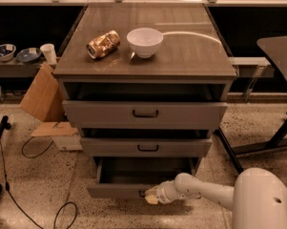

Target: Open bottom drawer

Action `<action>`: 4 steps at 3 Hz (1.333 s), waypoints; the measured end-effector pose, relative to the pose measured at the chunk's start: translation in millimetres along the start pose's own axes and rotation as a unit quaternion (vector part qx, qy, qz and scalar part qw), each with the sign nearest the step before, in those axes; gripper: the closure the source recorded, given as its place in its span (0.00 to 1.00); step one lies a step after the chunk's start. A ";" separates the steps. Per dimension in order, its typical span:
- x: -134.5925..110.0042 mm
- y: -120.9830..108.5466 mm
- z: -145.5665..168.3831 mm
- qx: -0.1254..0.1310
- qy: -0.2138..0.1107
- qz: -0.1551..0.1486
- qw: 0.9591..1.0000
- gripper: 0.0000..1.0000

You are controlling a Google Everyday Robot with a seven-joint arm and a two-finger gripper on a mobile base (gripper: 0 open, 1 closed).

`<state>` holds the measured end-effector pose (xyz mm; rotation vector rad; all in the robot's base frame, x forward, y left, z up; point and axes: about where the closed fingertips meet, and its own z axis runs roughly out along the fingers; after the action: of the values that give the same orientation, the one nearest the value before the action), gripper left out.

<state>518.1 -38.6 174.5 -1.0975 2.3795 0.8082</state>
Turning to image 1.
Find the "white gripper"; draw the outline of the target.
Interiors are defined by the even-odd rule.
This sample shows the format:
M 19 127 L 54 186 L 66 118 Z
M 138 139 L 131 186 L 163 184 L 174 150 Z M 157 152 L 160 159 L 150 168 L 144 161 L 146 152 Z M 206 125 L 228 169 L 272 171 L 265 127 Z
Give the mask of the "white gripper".
M 168 204 L 181 199 L 181 193 L 175 188 L 173 181 L 165 181 L 145 191 L 145 199 L 151 205 L 159 202 Z

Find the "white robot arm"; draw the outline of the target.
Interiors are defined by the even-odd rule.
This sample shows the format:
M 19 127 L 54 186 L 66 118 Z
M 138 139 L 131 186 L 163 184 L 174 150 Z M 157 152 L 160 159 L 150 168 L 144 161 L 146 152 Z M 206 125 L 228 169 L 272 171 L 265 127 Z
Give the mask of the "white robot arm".
M 181 173 L 145 192 L 150 204 L 206 198 L 233 213 L 233 229 L 287 229 L 287 187 L 273 173 L 250 168 L 233 186 L 201 181 Z

